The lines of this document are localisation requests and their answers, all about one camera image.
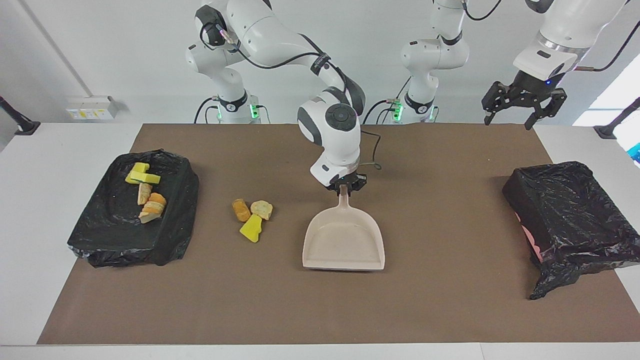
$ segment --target green indicator light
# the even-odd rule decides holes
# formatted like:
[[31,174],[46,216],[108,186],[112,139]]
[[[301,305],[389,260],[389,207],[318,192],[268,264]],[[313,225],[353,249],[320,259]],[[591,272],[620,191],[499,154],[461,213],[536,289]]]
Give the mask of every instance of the green indicator light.
[[258,109],[256,109],[254,105],[250,105],[250,107],[251,107],[251,116],[252,116],[254,119],[256,119],[258,116],[260,116],[260,115],[258,114]]
[[396,108],[394,109],[394,120],[399,122],[400,118],[402,117],[404,106],[400,102],[396,102],[395,104]]

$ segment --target tray covered with black bag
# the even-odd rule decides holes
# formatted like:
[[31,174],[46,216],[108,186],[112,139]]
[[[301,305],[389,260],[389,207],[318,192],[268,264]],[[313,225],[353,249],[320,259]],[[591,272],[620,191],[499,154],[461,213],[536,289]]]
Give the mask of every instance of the tray covered with black bag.
[[530,299],[573,284],[582,274],[640,261],[640,236],[585,164],[518,168],[502,192],[540,270]]
[[[153,192],[167,201],[161,218],[147,224],[138,219],[138,185],[125,182],[136,162],[148,163],[147,172],[161,176]],[[100,180],[67,243],[94,267],[165,265],[184,256],[197,202],[198,176],[187,158],[162,149],[123,154]]]

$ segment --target white table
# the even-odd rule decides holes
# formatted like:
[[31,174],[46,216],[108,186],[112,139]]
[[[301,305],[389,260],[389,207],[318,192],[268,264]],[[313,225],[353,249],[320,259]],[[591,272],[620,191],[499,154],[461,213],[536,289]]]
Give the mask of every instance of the white table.
[[[638,359],[640,343],[34,346],[76,260],[65,245],[132,124],[42,124],[0,152],[0,359]],[[589,166],[640,229],[640,169],[591,128],[536,126],[555,163]],[[640,309],[640,266],[616,272]]]

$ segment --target beige dustpan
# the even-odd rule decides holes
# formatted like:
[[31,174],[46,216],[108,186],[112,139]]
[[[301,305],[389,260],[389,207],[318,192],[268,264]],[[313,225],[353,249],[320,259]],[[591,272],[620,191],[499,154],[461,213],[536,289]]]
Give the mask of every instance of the beige dustpan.
[[385,249],[380,228],[362,210],[349,206],[346,186],[338,206],[316,215],[305,236],[302,266],[330,270],[382,270]]

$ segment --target brown table mat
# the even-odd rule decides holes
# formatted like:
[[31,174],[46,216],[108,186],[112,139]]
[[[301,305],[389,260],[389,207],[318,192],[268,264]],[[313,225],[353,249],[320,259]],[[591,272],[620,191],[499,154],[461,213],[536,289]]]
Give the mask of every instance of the brown table mat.
[[[166,266],[76,261],[39,344],[640,341],[613,271],[527,300],[538,278],[500,189],[550,163],[521,125],[378,126],[382,171],[351,205],[382,231],[378,273],[305,270],[311,218],[337,197],[309,174],[321,149],[297,125],[144,125],[132,152],[164,148],[200,176],[193,239]],[[374,143],[363,135],[362,158]],[[254,244],[231,202],[275,205]]]

